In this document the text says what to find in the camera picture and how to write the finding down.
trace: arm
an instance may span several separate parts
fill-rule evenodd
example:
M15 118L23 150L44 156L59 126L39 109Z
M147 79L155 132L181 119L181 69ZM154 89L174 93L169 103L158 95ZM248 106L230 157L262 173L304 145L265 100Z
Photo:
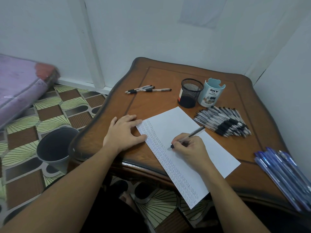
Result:
M184 160L200 174L211 192L223 231L226 233L269 232L218 172L200 137L190 138L187 147L178 142L186 135L186 133L178 135L173 139L172 144Z
M79 232L112 161L122 150L147 138L131 134L130 129L142 122L131 121L135 118L136 115L126 115L117 121L115 117L103 148L48 188L0 232Z

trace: black mesh pen holder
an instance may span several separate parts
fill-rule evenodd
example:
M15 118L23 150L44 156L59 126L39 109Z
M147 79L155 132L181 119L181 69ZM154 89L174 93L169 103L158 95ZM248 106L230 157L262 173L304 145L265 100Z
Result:
M187 109L195 107L197 98L203 88L203 84L198 80L192 78L182 80L178 103Z

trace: hand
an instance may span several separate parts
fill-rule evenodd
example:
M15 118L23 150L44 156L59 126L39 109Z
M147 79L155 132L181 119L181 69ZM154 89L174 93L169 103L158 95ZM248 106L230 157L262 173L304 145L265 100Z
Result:
M138 143L144 142L147 135L133 136L131 134L131 128L142 122L141 119L132 121L135 118L136 115L126 115L117 121L117 117L114 117L104 138L103 147L112 146L118 154Z
M188 136L189 133L181 133L173 139L171 144L174 145L175 151L177 151L183 159L189 163L197 172L201 172L206 169L207 165L211 165L212 161L208 156L205 145L199 136L193 136L187 140L187 147L183 146L178 140Z

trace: purple mattress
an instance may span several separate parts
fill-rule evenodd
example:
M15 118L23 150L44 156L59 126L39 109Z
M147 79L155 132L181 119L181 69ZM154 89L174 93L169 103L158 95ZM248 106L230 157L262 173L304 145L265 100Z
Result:
M0 130L59 78L56 67L0 55Z

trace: pile of pens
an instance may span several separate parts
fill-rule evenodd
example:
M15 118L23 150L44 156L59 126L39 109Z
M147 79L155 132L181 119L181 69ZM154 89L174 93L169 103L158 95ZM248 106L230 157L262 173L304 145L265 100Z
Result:
M246 137L251 135L251 131L235 108L217 108L212 106L197 112L193 120L220 136L229 137L235 135Z
M127 94L136 94L137 92L168 92L172 89L170 88L163 88L163 89L154 89L155 86L147 85L136 89L127 90L125 93Z
M256 163L270 176L288 201L298 211L311 211L311 183L292 157L267 147L256 152Z

